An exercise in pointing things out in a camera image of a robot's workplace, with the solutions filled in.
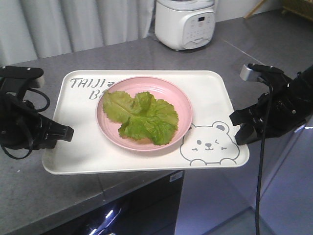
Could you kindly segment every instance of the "pink bowl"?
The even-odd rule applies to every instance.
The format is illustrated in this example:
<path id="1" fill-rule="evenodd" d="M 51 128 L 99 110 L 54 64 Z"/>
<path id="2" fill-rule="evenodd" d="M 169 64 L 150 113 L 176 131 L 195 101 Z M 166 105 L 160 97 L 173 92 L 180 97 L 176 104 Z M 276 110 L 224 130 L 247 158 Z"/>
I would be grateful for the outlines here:
<path id="1" fill-rule="evenodd" d="M 97 123 L 103 134 L 113 143 L 130 150 L 135 151 L 155 151 L 167 148 L 179 140 L 189 130 L 193 111 L 189 98 L 186 94 L 173 83 L 156 77 L 132 77 L 115 83 L 109 88 L 109 91 L 125 91 L 134 97 L 140 92 L 150 92 L 156 99 L 164 99 L 174 106 L 178 114 L 178 130 L 175 132 L 171 142 L 166 145 L 154 145 L 150 140 L 135 141 L 131 138 L 122 138 L 119 136 L 118 129 L 121 123 L 110 121 L 103 112 L 103 97 L 100 98 L 96 109 Z"/>

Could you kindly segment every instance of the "rice cooker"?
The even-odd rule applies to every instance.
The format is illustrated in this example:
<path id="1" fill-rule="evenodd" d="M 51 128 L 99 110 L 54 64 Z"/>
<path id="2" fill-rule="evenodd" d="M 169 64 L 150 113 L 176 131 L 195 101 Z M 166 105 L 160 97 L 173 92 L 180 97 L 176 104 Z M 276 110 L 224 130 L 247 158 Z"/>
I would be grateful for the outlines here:
<path id="1" fill-rule="evenodd" d="M 215 27 L 215 0 L 157 0 L 156 37 L 174 50 L 208 44 Z"/>

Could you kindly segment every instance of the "lettuce leaf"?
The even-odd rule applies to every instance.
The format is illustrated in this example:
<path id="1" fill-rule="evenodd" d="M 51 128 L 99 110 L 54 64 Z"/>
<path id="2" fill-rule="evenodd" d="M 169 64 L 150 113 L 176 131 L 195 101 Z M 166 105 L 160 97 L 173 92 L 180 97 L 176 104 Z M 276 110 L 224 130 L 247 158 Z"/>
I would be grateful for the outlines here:
<path id="1" fill-rule="evenodd" d="M 128 93 L 105 91 L 103 111 L 107 117 L 122 123 L 118 129 L 121 137 L 134 140 L 149 138 L 155 145 L 168 144 L 178 129 L 178 115 L 172 104 L 156 100 L 149 92 Z"/>

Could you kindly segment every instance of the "serving tray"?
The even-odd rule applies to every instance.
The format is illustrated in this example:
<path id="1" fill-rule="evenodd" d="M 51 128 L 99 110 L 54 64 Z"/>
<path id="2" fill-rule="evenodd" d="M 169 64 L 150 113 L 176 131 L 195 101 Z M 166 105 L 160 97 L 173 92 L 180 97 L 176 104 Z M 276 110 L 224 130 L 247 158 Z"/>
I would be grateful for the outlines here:
<path id="1" fill-rule="evenodd" d="M 189 97 L 192 125 L 174 145 L 133 151 L 114 144 L 100 130 L 96 107 L 103 91 L 137 76 L 167 80 Z M 222 78 L 212 71 L 73 71 L 63 79 L 53 120 L 72 127 L 74 135 L 71 142 L 58 141 L 54 149 L 46 149 L 43 166 L 52 174 L 239 167 L 248 161 L 249 150 L 235 142 L 239 126 L 230 121 L 233 111 Z"/>

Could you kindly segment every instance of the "bear face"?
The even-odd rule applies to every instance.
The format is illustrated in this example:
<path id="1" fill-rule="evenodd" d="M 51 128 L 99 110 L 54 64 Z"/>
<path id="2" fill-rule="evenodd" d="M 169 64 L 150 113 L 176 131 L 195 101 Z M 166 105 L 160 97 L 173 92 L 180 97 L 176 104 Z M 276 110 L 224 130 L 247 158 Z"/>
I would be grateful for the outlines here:
<path id="1" fill-rule="evenodd" d="M 202 164 L 236 164 L 239 147 L 228 135 L 229 126 L 216 121 L 212 126 L 195 126 L 183 138 L 180 146 L 181 155 L 190 165 L 195 162 Z"/>

